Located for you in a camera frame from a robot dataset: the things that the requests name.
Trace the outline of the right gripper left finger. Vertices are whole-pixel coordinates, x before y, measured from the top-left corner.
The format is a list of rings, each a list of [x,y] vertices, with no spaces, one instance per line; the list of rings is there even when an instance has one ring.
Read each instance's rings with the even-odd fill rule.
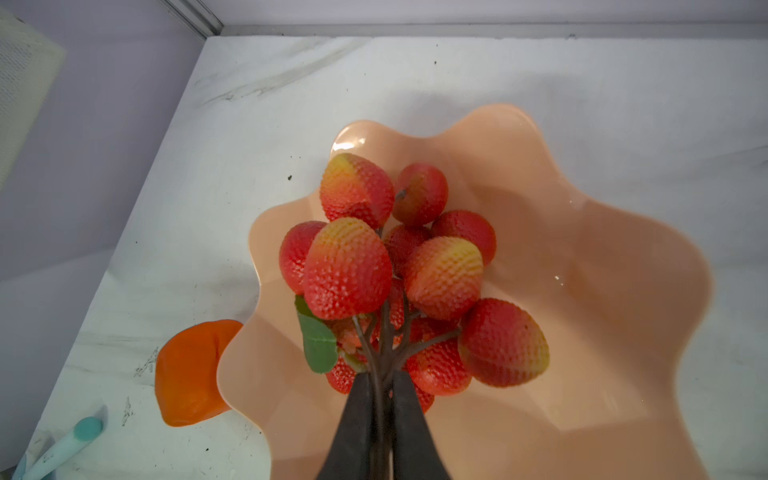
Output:
[[[317,480],[366,480],[370,477],[374,426],[371,375],[359,374]]]

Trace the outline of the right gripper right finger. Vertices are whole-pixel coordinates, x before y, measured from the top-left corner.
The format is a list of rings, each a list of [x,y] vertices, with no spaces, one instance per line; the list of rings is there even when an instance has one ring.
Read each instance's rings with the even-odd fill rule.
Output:
[[[449,480],[434,445],[410,376],[397,372],[392,380],[392,456],[395,480]]]

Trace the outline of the teal finger of the left gripper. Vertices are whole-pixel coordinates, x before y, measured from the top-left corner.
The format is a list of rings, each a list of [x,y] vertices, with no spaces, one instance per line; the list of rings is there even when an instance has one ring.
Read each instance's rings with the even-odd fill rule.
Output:
[[[101,418],[90,416],[81,419],[75,427],[55,442],[34,464],[27,466],[24,456],[11,476],[12,480],[52,479],[54,471],[96,440],[104,430]]]

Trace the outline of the orange fake fruit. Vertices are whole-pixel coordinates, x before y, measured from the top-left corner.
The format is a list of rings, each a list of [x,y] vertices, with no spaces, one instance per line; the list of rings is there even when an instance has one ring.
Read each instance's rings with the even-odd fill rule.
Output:
[[[179,332],[161,348],[154,389],[167,425],[190,426],[230,410],[218,388],[217,369],[242,327],[230,319],[200,323]]]

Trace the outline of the red lychee bunch with leaf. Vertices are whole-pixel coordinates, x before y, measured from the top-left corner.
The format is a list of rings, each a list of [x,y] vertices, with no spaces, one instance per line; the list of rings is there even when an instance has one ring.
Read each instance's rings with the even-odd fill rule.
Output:
[[[386,394],[406,372],[421,408],[473,381],[509,388],[541,376],[550,349],[533,317],[481,294],[497,236],[482,215],[451,210],[444,173],[413,163],[396,177],[341,153],[319,187],[323,220],[280,245],[305,360],[339,393],[369,373]]]

